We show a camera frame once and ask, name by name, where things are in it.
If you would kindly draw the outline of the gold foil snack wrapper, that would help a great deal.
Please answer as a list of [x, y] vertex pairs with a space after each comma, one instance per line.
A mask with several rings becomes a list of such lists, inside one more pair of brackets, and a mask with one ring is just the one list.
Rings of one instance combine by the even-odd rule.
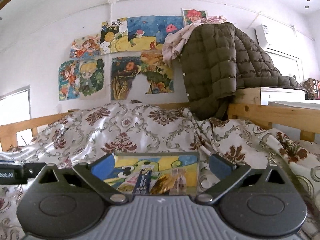
[[163, 194], [165, 192], [167, 192], [168, 190], [172, 189], [173, 186], [175, 185], [175, 181], [178, 179], [180, 175], [170, 175], [170, 174], [164, 174], [163, 176], [161, 176], [156, 183], [154, 184], [154, 186], [152, 187], [152, 189], [150, 190], [150, 194], [151, 195], [160, 195]]

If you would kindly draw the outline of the olive quilted puffer jacket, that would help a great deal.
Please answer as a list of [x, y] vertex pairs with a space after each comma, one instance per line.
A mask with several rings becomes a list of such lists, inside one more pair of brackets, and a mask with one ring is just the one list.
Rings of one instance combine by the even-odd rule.
[[189, 108], [199, 120], [224, 120], [239, 89], [306, 90], [282, 75], [268, 53], [232, 23], [196, 27], [179, 59]]

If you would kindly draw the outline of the navy blue snack stick packet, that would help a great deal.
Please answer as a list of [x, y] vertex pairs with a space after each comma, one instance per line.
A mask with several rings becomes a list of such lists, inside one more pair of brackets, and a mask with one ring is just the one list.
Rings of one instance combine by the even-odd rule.
[[145, 195], [149, 194], [150, 184], [151, 184], [151, 168], [144, 168], [140, 171], [139, 176], [137, 178], [135, 187], [132, 191], [134, 195]]

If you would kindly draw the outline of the white air conditioner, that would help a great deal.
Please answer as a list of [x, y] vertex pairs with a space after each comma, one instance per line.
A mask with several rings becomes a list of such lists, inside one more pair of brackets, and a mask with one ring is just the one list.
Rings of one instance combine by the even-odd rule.
[[261, 24], [256, 26], [255, 33], [259, 46], [264, 50], [298, 58], [296, 34], [291, 27]]

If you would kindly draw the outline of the pink floral cloth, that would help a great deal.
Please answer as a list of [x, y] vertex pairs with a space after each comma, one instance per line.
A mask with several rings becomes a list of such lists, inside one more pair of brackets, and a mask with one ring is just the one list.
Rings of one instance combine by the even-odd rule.
[[169, 33], [162, 47], [163, 62], [169, 67], [172, 66], [172, 61], [178, 57], [188, 42], [193, 30], [203, 24], [221, 24], [226, 23], [227, 20], [223, 16], [210, 16], [186, 25], [176, 33]]

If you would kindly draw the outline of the green red snack packet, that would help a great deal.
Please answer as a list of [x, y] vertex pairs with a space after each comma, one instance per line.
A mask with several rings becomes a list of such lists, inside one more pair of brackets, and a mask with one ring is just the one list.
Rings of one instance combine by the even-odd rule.
[[[133, 189], [135, 188], [138, 177], [139, 174], [135, 173], [132, 176], [126, 178], [125, 181], [117, 187], [117, 190], [120, 192], [132, 193]], [[149, 191], [153, 188], [158, 178], [159, 175], [151, 176]]]

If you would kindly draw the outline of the orange haired girl poster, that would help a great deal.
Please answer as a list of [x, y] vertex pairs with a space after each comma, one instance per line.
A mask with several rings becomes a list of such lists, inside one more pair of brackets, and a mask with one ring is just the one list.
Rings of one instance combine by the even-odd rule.
[[74, 39], [71, 43], [69, 58], [82, 60], [100, 56], [101, 54], [100, 34], [94, 34]]

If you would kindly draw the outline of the torn swirl landscape poster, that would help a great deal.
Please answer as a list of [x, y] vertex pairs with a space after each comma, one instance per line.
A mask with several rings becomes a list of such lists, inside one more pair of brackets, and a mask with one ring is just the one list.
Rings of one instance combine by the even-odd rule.
[[127, 99], [140, 79], [143, 81], [144, 95], [174, 92], [174, 71], [164, 63], [159, 51], [149, 51], [112, 58], [111, 99]]

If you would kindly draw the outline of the grey tray with cartoon painting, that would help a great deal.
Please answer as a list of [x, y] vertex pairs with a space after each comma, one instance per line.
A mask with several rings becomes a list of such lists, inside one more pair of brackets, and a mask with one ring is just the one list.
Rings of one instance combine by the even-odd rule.
[[200, 156], [198, 152], [176, 152], [157, 154], [115, 154], [113, 153], [115, 165], [113, 171], [104, 180], [108, 185], [117, 190], [117, 187], [133, 174], [139, 174], [144, 168], [151, 168], [152, 175], [172, 173], [174, 168], [185, 170], [187, 179], [186, 194], [195, 195], [197, 193], [197, 182], [199, 174]]

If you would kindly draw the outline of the anime children poster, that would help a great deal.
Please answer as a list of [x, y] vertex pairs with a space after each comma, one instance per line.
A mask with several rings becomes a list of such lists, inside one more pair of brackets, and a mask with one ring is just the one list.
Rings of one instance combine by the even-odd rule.
[[102, 58], [66, 61], [58, 70], [59, 100], [95, 100], [106, 96]]

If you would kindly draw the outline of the white cabinet top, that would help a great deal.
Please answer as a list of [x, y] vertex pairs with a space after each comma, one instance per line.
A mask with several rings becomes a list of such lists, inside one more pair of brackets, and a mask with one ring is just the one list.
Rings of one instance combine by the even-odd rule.
[[319, 100], [306, 99], [307, 93], [298, 89], [268, 88], [260, 89], [261, 105], [295, 107], [319, 110]]

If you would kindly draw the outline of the window with white frame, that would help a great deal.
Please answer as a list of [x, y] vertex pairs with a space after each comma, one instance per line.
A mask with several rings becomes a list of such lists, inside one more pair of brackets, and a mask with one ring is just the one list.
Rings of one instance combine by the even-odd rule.
[[29, 86], [1, 96], [1, 125], [30, 120]]

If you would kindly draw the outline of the brown patterned bag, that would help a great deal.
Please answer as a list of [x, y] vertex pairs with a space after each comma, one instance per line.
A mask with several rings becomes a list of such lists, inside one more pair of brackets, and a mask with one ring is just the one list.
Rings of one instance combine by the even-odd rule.
[[303, 87], [308, 91], [308, 99], [319, 100], [320, 99], [320, 81], [312, 78], [308, 78], [303, 83]]

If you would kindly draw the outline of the clear pink snack packet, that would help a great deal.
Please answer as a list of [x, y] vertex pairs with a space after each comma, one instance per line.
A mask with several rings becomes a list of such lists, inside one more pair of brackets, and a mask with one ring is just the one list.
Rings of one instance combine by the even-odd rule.
[[187, 179], [185, 170], [182, 168], [174, 168], [171, 175], [176, 178], [173, 187], [170, 189], [170, 195], [183, 195], [187, 192]]

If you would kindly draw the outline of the floral satin bed cover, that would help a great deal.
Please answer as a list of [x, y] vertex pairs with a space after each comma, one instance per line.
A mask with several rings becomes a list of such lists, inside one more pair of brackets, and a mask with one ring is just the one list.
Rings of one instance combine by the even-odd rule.
[[264, 129], [240, 119], [199, 121], [187, 108], [166, 110], [133, 100], [70, 113], [27, 146], [2, 152], [1, 159], [70, 168], [108, 153], [190, 151], [200, 154], [200, 191], [218, 181], [209, 169], [212, 154], [253, 168], [279, 165], [302, 189], [308, 205], [301, 237], [319, 239], [319, 144], [295, 141], [282, 128]]

